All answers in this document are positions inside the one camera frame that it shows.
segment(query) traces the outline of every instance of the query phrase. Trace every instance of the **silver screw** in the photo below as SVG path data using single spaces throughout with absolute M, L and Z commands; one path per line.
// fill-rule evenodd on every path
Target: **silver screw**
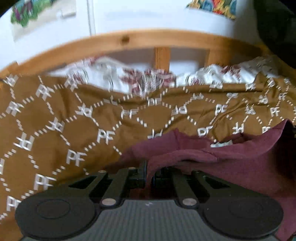
M 105 206 L 113 206 L 116 204 L 116 200 L 113 198 L 105 198 L 102 200 L 102 204 Z
M 185 198 L 183 199 L 182 203 L 186 206 L 194 206 L 197 203 L 197 201 L 193 198 Z

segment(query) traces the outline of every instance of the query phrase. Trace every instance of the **patterned pillowcase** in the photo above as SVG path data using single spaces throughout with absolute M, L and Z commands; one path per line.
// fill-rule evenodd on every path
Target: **patterned pillowcase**
M 160 69 L 139 71 L 115 59 L 100 56 L 70 64 L 50 72 L 49 75 L 69 76 L 80 83 L 144 98 L 162 87 L 211 85 L 213 88 L 221 89 L 223 83 L 251 84 L 259 72 L 267 78 L 278 77 L 272 56 L 257 57 L 251 61 L 225 67 L 212 64 L 194 74 L 184 73 L 178 76 Z

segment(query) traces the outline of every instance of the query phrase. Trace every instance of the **wood knot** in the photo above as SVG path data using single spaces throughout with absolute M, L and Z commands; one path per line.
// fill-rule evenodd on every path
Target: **wood knot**
M 128 35 L 124 35 L 121 39 L 121 44 L 128 44 L 130 41 L 130 37 Z

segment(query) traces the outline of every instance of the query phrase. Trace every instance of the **white wall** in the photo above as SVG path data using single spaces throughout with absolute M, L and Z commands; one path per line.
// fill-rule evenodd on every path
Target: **white wall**
M 238 0 L 235 21 L 203 10 L 185 9 L 191 0 L 94 0 L 94 33 L 131 28 L 177 28 L 259 42 L 253 0 Z M 139 69 L 152 67 L 153 50 L 110 55 Z M 203 50 L 173 49 L 170 70 L 176 74 L 203 67 Z
M 130 28 L 178 28 L 237 38 L 250 43 L 259 41 L 253 0 L 238 0 L 237 19 L 203 10 L 185 9 L 191 0 L 76 0 L 76 18 L 48 23 L 14 43 L 10 13 L 0 18 L 0 69 L 13 61 L 19 63 L 59 44 L 92 34 Z M 153 50 L 114 53 L 117 58 L 139 69 L 152 66 Z M 176 74 L 193 72 L 203 66 L 202 50 L 172 50 L 170 69 Z
M 87 0 L 76 0 L 76 17 L 49 22 L 34 32 L 13 41 L 9 10 L 0 18 L 0 69 L 53 48 L 90 35 Z

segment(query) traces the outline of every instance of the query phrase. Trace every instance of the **wrinkled fabric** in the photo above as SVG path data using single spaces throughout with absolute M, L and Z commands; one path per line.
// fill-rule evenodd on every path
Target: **wrinkled fabric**
M 136 143 L 176 128 L 213 142 L 260 135 L 286 118 L 294 122 L 296 113 L 289 80 L 261 73 L 250 84 L 168 87 L 146 98 L 71 76 L 10 76 L 0 91 L 1 241 L 21 236 L 14 211 L 23 199 L 98 171 Z
M 224 83 L 251 84 L 259 72 L 267 78 L 278 77 L 273 56 L 257 57 L 251 61 L 225 67 L 212 64 L 195 73 L 179 75 L 160 69 L 139 71 L 120 61 L 103 56 L 81 60 L 52 71 L 49 75 L 69 76 L 76 81 L 101 89 L 144 98 L 160 88 L 192 85 L 213 85 L 221 88 Z
M 211 147 L 214 142 L 207 137 L 188 136 L 176 129 L 130 147 L 118 163 L 106 168 L 114 171 L 147 160 L 148 186 L 156 171 L 174 166 L 185 174 L 201 170 L 268 195 L 284 210 L 276 233 L 284 241 L 296 230 L 296 138 L 292 128 L 285 120 L 260 136 L 232 135 L 222 142 L 232 140 L 233 144 L 219 148 Z

